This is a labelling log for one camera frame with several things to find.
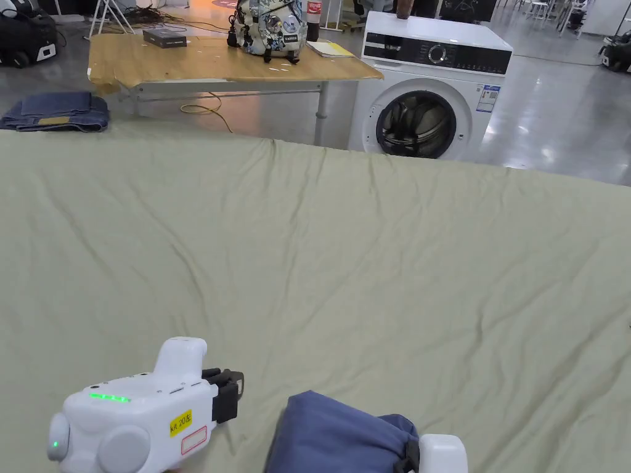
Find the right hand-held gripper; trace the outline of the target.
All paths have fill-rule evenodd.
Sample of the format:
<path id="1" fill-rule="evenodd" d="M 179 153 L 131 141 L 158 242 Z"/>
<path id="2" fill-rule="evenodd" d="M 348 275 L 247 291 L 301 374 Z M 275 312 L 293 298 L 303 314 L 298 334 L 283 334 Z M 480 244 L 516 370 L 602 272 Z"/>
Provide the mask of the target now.
<path id="1" fill-rule="evenodd" d="M 394 473 L 468 472 L 465 446 L 455 435 L 425 433 L 412 444 L 410 455 L 393 464 Z"/>

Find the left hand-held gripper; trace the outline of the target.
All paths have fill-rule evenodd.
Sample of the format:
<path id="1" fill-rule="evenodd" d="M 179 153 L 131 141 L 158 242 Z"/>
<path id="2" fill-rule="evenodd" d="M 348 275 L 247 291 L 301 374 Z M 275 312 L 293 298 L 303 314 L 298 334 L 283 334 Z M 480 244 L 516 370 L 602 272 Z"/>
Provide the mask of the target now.
<path id="1" fill-rule="evenodd" d="M 237 417 L 245 377 L 202 367 L 204 339 L 178 336 L 154 369 L 88 386 L 53 415 L 47 457 L 61 472 L 168 472 Z"/>

